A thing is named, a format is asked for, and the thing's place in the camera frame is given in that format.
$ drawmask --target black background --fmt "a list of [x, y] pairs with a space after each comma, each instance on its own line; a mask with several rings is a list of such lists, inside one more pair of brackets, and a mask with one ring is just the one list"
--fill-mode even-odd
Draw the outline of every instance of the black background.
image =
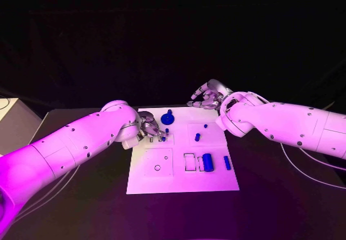
[[0, 94], [55, 108], [234, 91], [345, 113], [346, 8], [267, 1], [1, 2]]

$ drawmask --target table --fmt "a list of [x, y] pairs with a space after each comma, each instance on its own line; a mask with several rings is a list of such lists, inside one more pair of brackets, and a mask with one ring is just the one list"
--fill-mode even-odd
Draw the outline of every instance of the table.
[[[97, 111], [98, 108], [52, 110], [33, 141]], [[255, 129], [242, 138], [229, 132], [225, 135], [239, 191], [127, 195], [131, 149], [124, 150], [114, 143], [81, 165], [59, 195], [11, 226], [3, 239], [343, 240], [346, 190], [303, 176], [280, 144]], [[330, 168], [310, 160], [297, 148], [285, 149], [307, 174], [343, 184]]]

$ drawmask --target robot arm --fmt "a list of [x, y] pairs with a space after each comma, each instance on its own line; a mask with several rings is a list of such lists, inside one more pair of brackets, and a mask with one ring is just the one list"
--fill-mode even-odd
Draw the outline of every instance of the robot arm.
[[346, 115], [313, 107], [268, 102], [252, 92], [232, 92], [212, 79], [195, 92], [190, 107], [219, 110], [216, 124], [242, 137], [252, 128], [272, 141], [346, 159]]
[[124, 149], [144, 136], [167, 136], [153, 114], [112, 101], [39, 141], [0, 158], [0, 239], [35, 193], [92, 158], [112, 142]]

